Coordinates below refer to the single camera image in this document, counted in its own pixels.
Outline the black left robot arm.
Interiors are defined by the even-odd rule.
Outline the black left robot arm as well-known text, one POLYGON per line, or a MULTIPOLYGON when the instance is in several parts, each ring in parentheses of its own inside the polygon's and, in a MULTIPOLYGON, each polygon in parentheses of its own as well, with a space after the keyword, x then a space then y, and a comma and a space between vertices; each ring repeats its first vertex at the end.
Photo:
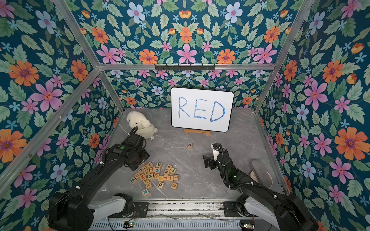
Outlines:
POLYGON ((117 193, 109 199, 94 201, 98 190, 119 168, 132 171, 150 155, 144 137, 131 132, 126 139, 105 151, 102 161, 75 186, 55 193, 49 201, 49 226, 57 231, 87 231, 91 225, 114 214, 135 213, 133 198, 117 193))

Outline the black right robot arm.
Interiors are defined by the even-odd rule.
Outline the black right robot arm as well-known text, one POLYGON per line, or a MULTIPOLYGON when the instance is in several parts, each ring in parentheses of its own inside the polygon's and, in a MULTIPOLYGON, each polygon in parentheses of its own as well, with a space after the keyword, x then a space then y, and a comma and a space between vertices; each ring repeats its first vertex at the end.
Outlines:
POLYGON ((213 154, 203 156, 204 165, 220 172, 224 185, 241 193, 236 200, 238 213, 262 218, 280 231, 316 231, 318 222, 294 194, 269 189, 236 168, 228 151, 219 142, 211 144, 213 154))

